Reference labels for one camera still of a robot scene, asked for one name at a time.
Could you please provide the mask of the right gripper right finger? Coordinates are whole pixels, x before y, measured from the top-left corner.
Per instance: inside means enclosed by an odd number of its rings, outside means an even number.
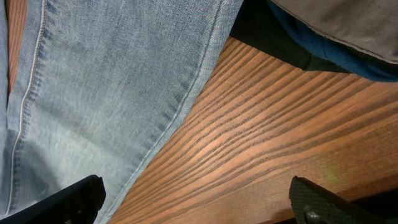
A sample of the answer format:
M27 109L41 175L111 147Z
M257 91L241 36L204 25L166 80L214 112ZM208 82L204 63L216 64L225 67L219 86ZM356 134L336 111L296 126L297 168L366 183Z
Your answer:
M387 221L349 203L303 177L293 177L289 200L298 224L385 224Z

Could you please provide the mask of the light blue denim jeans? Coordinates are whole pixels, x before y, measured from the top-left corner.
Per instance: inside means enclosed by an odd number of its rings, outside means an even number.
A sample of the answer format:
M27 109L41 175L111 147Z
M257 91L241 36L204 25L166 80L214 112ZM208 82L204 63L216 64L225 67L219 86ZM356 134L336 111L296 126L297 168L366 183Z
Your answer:
M29 1L13 89L1 9L1 217L95 174L107 223L189 113L241 1Z

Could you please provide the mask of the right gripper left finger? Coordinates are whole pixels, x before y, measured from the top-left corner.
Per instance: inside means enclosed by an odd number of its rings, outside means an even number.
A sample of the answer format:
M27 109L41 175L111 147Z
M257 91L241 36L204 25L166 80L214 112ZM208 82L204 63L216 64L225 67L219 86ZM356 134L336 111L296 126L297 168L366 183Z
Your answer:
M105 198L103 179L89 175L1 220L1 224L93 224Z

